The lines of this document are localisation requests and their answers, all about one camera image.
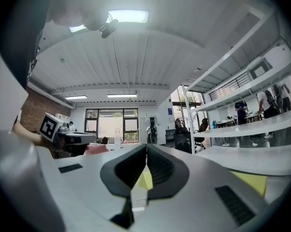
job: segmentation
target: black chair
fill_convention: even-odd
[[[176,149],[186,152],[186,153],[191,153],[192,144],[191,144],[190,132],[175,133],[174,144],[175,144]]]
[[[205,131],[206,129],[208,128],[208,120],[207,119],[203,119],[202,120],[202,124],[200,126],[200,130],[197,130],[197,132],[203,132]],[[194,138],[194,144],[196,146],[200,146],[200,147],[203,147],[203,149],[206,149],[204,147],[204,145],[202,144],[202,142],[204,141],[204,137],[195,137]]]

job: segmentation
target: ceiling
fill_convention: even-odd
[[[111,0],[109,10],[146,10],[148,22],[120,23],[106,39],[98,31],[71,33],[68,27],[47,23],[31,82],[61,100],[88,97],[76,105],[159,104],[180,84],[190,82],[188,78],[194,80],[210,68],[270,7],[269,0]],[[274,15],[242,47],[243,53],[194,89],[205,92],[229,78],[278,35]],[[137,93],[138,97],[107,98],[107,94],[120,93]]]

